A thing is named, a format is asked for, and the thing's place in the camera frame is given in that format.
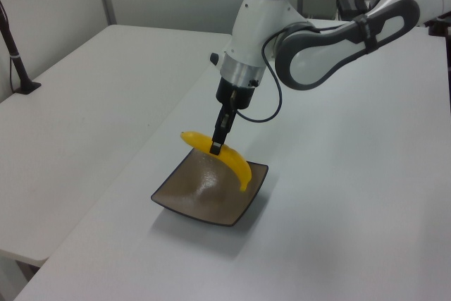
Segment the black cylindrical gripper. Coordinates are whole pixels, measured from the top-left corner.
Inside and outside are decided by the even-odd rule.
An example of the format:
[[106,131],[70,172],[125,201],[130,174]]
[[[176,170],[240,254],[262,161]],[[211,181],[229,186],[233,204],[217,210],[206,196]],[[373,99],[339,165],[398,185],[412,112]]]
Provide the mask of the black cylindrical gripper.
[[254,94],[254,88],[238,87],[221,78],[216,98],[222,104],[219,112],[209,152],[219,155],[230,132],[236,109],[246,109]]

